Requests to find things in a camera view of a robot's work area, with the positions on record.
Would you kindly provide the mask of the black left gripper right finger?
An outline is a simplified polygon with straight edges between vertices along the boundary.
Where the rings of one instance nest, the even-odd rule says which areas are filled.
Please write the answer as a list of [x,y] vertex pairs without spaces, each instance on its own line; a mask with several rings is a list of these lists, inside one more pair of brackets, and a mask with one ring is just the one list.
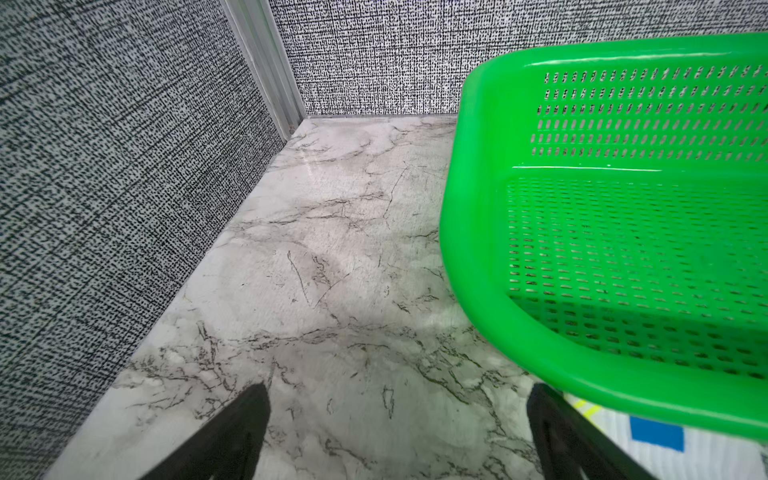
[[550,386],[533,386],[526,411],[546,479],[653,479]]

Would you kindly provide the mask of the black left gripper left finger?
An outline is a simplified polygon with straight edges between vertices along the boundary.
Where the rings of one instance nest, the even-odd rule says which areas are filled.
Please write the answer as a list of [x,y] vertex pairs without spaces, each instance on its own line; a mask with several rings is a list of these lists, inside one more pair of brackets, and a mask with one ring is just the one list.
[[270,418],[268,390],[248,386],[145,479],[252,479]]

